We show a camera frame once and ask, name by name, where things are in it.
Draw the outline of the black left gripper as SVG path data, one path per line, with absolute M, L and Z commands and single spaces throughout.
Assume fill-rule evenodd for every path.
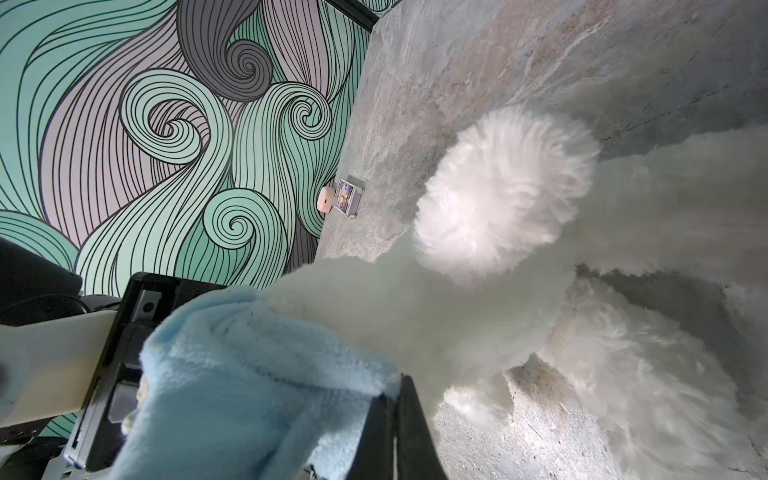
M 86 407 L 63 450 L 70 465 L 87 473 L 112 466 L 124 443 L 122 422 L 138 404 L 139 356 L 145 340 L 173 310 L 219 288 L 218 284 L 150 273 L 130 278 Z

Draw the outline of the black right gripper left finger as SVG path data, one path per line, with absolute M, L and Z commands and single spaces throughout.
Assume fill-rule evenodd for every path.
M 386 395 L 374 398 L 347 480 L 394 479 L 395 426 L 395 402 Z

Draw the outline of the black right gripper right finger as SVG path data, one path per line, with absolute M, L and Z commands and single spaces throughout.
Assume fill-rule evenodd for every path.
M 395 459 L 399 480 L 447 480 L 413 379 L 403 376 L 395 407 Z

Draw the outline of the light blue fleece hoodie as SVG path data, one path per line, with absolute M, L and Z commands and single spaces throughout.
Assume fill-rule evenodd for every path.
M 140 353 L 144 404 L 114 479 L 342 479 L 371 401 L 401 374 L 334 331 L 271 309 L 249 287 L 177 308 Z

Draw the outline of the white plush teddy bear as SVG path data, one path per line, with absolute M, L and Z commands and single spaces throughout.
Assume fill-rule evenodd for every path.
M 600 161 L 580 120 L 521 107 L 462 131 L 413 225 L 372 261 L 320 259 L 265 290 L 410 375 L 425 414 L 498 425 L 505 370 L 539 355 L 598 420 L 624 476 L 723 479 L 747 445 L 704 343 L 602 275 L 767 273 L 767 129 Z

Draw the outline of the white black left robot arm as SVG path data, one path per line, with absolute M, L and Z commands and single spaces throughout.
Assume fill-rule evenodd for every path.
M 51 479 L 101 479 L 124 443 L 144 389 L 140 351 L 170 313 L 211 283 L 140 272 L 124 293 L 86 295 L 83 279 L 11 241 L 1 243 L 1 459 L 56 429 Z

